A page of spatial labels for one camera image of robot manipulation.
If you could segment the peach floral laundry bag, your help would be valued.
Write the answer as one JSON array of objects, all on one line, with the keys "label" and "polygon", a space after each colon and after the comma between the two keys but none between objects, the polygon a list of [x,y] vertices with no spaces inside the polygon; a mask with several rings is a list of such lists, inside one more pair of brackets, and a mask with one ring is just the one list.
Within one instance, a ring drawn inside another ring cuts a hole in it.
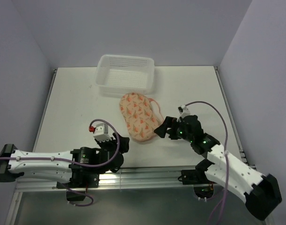
[{"label": "peach floral laundry bag", "polygon": [[140,93],[127,93],[119,102],[121,114],[126,122],[130,137],[137,142],[145,142],[155,136],[154,130],[164,121],[162,115],[154,113],[152,103],[159,104]]}]

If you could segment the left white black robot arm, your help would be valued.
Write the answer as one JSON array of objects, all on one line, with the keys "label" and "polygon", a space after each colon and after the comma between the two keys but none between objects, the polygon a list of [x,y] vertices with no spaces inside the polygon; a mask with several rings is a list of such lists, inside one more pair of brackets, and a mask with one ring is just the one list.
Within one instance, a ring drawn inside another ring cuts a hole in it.
[{"label": "left white black robot arm", "polygon": [[129,151],[129,141],[128,137],[113,134],[107,140],[97,141],[97,148],[50,154],[22,151],[6,144],[0,153],[0,183],[32,178],[80,187],[93,176],[107,171],[116,173],[124,163],[123,154]]}]

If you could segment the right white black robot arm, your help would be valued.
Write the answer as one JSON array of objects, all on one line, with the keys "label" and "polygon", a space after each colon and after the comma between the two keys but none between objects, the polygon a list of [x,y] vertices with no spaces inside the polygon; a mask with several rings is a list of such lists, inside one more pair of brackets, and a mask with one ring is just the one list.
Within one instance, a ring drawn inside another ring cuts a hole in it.
[{"label": "right white black robot arm", "polygon": [[161,138],[188,141],[204,157],[194,169],[181,171],[179,179],[183,185],[219,184],[239,197],[251,215],[261,221],[282,202],[277,179],[254,170],[231,153],[226,154],[224,146],[203,131],[196,115],[166,117],[154,132]]}]

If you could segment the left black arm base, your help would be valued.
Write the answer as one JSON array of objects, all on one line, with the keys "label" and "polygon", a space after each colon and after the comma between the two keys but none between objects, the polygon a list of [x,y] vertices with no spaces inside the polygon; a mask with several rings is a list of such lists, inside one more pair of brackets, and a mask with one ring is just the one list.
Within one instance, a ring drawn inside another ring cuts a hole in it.
[{"label": "left black arm base", "polygon": [[66,200],[77,207],[87,207],[94,203],[93,197],[88,193],[89,188],[99,186],[99,174],[73,175],[67,184],[57,182],[56,189],[66,191]]}]

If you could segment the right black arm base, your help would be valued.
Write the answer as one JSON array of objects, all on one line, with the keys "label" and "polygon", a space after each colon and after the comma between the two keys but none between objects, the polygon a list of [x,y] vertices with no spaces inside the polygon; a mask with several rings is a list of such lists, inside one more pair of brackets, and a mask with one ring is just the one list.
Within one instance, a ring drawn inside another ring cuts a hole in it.
[{"label": "right black arm base", "polygon": [[212,162],[204,159],[194,169],[182,170],[181,175],[177,178],[183,185],[194,186],[194,196],[198,201],[207,202],[224,191],[224,188],[215,191],[215,182],[208,180],[206,177],[205,172],[211,165],[213,165]]}]

